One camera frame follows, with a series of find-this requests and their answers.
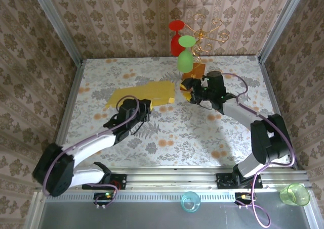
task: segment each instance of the floral tablecloth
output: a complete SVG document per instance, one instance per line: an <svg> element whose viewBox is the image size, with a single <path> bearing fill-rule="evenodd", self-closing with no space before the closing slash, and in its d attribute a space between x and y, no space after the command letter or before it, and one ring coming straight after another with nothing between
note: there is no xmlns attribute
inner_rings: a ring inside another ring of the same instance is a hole
<svg viewBox="0 0 324 229"><path fill-rule="evenodd" d="M256 57L208 57L203 62L205 73L221 70L243 77L249 92L241 101L266 114L273 112ZM222 166L234 165L251 153L250 132L243 125L186 101L180 91L177 59L172 57L87 60L67 143L104 130L102 125L115 113L105 104L116 88L162 80L175 83L175 103L155 107L150 122L135 135L91 156L84 165L100 161L110 167ZM224 82L228 92L245 89L237 78L225 76ZM211 107L209 102L202 105Z"/></svg>

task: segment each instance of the wall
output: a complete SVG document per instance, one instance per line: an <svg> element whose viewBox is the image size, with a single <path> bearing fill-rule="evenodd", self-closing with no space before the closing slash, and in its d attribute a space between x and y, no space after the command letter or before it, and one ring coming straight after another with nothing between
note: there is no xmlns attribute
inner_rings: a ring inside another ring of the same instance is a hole
<svg viewBox="0 0 324 229"><path fill-rule="evenodd" d="M75 74L37 0L0 0L0 228L22 228L31 173L56 136Z"/></svg>
<svg viewBox="0 0 324 229"><path fill-rule="evenodd" d="M265 64L324 214L324 0L301 0Z"/></svg>
<svg viewBox="0 0 324 229"><path fill-rule="evenodd" d="M209 55L256 55L286 0L51 0L84 59L170 56L168 24L192 15L224 21L226 43L212 41ZM217 37L215 31L210 37Z"/></svg>

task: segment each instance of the patterned wallpaper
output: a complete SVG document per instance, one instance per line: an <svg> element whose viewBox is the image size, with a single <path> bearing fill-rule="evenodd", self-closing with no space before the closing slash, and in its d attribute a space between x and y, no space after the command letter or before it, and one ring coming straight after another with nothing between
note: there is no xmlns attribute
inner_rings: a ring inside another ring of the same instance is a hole
<svg viewBox="0 0 324 229"><path fill-rule="evenodd" d="M194 29L196 13L224 24L226 43L211 42L209 55L256 55L286 0L51 0L83 59L170 56L174 34L168 24L182 19ZM210 37L217 37L215 31Z"/></svg>
<svg viewBox="0 0 324 229"><path fill-rule="evenodd" d="M23 227L75 69L37 0L0 0L0 228Z"/></svg>
<svg viewBox="0 0 324 229"><path fill-rule="evenodd" d="M324 0L301 0L266 67L324 215Z"/></svg>

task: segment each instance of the cyan plastic cup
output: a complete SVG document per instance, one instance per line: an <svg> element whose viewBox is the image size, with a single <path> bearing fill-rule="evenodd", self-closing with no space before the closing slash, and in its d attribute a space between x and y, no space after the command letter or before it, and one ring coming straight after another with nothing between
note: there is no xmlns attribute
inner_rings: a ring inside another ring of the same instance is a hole
<svg viewBox="0 0 324 229"><path fill-rule="evenodd" d="M181 198L181 206L187 212L196 212L200 207L200 197L195 192L185 192Z"/></svg>

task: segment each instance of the purple cable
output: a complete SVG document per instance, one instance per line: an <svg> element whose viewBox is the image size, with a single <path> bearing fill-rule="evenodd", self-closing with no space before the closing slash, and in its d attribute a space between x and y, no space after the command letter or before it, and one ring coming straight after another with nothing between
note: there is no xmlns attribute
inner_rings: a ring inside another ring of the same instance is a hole
<svg viewBox="0 0 324 229"><path fill-rule="evenodd" d="M253 209L253 212L254 212L254 216L256 218L256 220L258 221L258 223L260 224L260 226L262 226L263 228L269 228L271 226L271 219L270 219L270 216L269 214L266 212L266 210L264 208L262 208L261 206L258 206L258 205L255 205L254 204L254 200L253 200L253 195L254 195L254 187L255 187L255 183L256 183L256 180L257 180L257 176L260 172L264 171L265 169L267 169L270 165L279 165L279 166L283 166L283 167L291 167L294 165L295 163L295 152L294 152L294 149L292 147L292 145L290 144L289 140L287 139L287 137L285 136L285 134L274 124L272 123L269 119L267 119L266 117L264 117L263 115L259 114L258 112L254 111L253 109L250 109L249 107L241 104L238 100L239 96L243 95L243 94L246 94L249 90L248 88L248 84L245 82L245 80L236 75L236 74L233 74L233 73L222 73L222 75L231 75L231 76L235 76L237 77L239 80L241 80L245 87L246 87L246 90L243 92L243 93L240 93L239 95L236 96L236 102L239 106L241 106L242 108L244 108L245 110L255 114L256 116L259 116L260 118L262 118L265 122L267 122L272 128L274 128L275 131L277 131L279 133L279 135L281 136L281 138L284 140L284 142L287 144L288 146L288 149L289 149L289 152L290 152L290 156L291 156L291 161L290 163L288 164L284 164L284 163L278 163L278 162L269 162L268 164L266 164L266 166L264 166L263 168L261 168L259 171L256 172L256 174L254 175L254 178L253 178L253 183L252 183L252 188L251 188L251 198L252 198L252 209ZM267 217L268 217L268 220L269 220L269 223L268 225L264 225L258 215L257 215L257 212L255 210L255 208L260 208L263 212L266 213Z"/></svg>
<svg viewBox="0 0 324 229"><path fill-rule="evenodd" d="M52 164L50 165L50 167L49 167L49 169L47 170L47 173L46 173L46 175L45 175L45 177L44 177L42 191L43 191L43 194L44 194L45 196L50 195L50 194L46 191L46 184L47 184L47 181L48 181L49 176L50 176L50 174L51 174L51 171L53 170L53 167L54 167L55 163L56 163L56 162L57 162L57 161L58 161L58 160L59 160L59 159L60 159L60 158L65 154L65 153L67 153L67 152L69 152L69 151L71 151L71 150L74 150L74 149L76 149L78 146L82 146L82 145L84 145L84 144L86 144L86 143L92 141L92 140L95 139L95 138L98 138L98 137L100 137L100 136L102 136L102 135L105 135L105 134L110 133L111 131L113 131L113 130L115 130L115 129L121 127L121 126L123 126L123 125L126 124L126 123L128 123L129 121L131 121L131 120L135 117L135 115L137 114L137 112L138 112L138 110L139 110L139 107L140 107L140 103L139 103L138 99L137 99L135 96L133 96L133 95L126 95L126 96L122 97L122 98L117 102L116 107L118 106L118 104L120 103L120 101L123 100L123 99L125 99L125 98L133 98L133 99L135 99L135 101L136 101L136 109L135 109L134 113L133 113L133 114L132 114L132 115L131 115L127 120L125 120L124 122L120 123L119 125L116 125L115 127L111 128L111 129L109 129L109 130L105 130L105 131L102 131L102 132L100 132L100 133L94 134L94 135L92 135L92 136L90 136L90 137L88 137L88 138L86 138L86 139L84 139L84 140L82 140L82 141L76 143L75 145L73 145L73 146L71 146L71 147L65 149L64 151L62 151L62 152L61 152L61 153L60 153L60 154L59 154L59 155L54 159L54 161L53 161Z"/></svg>
<svg viewBox="0 0 324 229"><path fill-rule="evenodd" d="M93 186L93 187L112 187L115 189L116 194L114 197L112 197L112 199L110 200L110 202L107 204L107 207L116 199L117 193L118 193L118 188L115 185L98 185L98 184L88 184L89 186ZM95 199L95 205L97 205L98 202L98 197Z"/></svg>

